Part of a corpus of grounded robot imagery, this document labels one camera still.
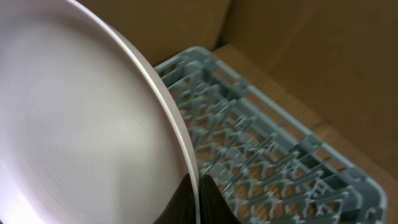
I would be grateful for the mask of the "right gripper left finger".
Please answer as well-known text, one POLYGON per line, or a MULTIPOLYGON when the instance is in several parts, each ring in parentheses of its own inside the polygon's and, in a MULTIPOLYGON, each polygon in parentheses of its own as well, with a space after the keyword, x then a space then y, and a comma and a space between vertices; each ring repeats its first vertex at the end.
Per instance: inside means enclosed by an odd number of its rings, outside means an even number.
POLYGON ((196 224, 195 199, 189 174, 183 177, 154 224, 196 224))

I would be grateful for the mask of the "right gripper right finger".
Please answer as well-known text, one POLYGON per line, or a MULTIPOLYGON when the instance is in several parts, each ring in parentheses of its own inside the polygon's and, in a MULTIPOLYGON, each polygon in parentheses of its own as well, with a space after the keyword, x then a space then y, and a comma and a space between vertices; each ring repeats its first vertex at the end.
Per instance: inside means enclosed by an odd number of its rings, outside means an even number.
POLYGON ((210 175, 199 182, 201 224, 241 224, 210 175))

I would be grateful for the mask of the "large white plate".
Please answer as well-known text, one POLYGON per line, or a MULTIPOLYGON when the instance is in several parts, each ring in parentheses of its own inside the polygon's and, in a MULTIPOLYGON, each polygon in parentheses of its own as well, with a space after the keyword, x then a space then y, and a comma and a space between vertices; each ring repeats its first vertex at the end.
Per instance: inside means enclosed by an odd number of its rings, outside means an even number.
POLYGON ((198 168, 146 58, 78 1, 1 2, 1 222, 154 223, 198 168))

